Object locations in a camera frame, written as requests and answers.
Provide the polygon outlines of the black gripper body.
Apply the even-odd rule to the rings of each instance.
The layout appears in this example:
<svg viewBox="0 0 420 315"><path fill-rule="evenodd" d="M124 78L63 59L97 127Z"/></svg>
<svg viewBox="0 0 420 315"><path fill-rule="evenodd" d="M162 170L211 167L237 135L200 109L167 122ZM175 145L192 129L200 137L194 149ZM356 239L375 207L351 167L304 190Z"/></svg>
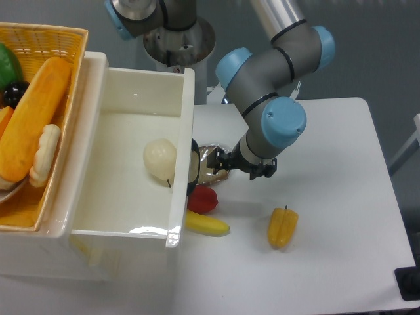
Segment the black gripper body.
<svg viewBox="0 0 420 315"><path fill-rule="evenodd" d="M240 144L237 143L234 149L228 153L227 169L239 169L244 173L257 174L257 166L249 163L240 151Z"/></svg>

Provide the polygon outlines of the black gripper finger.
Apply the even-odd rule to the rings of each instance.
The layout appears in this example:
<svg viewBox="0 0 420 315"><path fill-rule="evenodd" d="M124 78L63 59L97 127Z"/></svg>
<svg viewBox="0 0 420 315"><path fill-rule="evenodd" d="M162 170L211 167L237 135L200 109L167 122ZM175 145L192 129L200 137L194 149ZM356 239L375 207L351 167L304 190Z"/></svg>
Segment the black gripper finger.
<svg viewBox="0 0 420 315"><path fill-rule="evenodd" d="M270 178L277 171L277 159L271 159L267 164L259 161L257 165L251 167L249 179L254 180L257 177Z"/></svg>
<svg viewBox="0 0 420 315"><path fill-rule="evenodd" d="M207 156L207 168L211 169L212 173L218 173L221 170L231 170L230 153L217 146Z"/></svg>

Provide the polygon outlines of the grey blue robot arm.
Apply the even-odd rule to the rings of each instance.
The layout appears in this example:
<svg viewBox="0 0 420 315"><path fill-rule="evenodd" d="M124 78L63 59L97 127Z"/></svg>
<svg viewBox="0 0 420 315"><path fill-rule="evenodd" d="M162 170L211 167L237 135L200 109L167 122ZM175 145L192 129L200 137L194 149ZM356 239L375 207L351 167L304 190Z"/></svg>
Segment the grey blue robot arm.
<svg viewBox="0 0 420 315"><path fill-rule="evenodd" d="M306 21L295 1L254 1L252 6L271 47L257 55L235 49L215 70L248 130L231 152L214 150L207 166L213 172L239 169L255 179L276 172L277 156L306 127L302 106L278 90L327 66L335 57L335 42L327 29ZM198 16L195 1L106 1L105 7L122 38L142 37L148 55L168 68L195 66L215 47L215 32Z"/></svg>

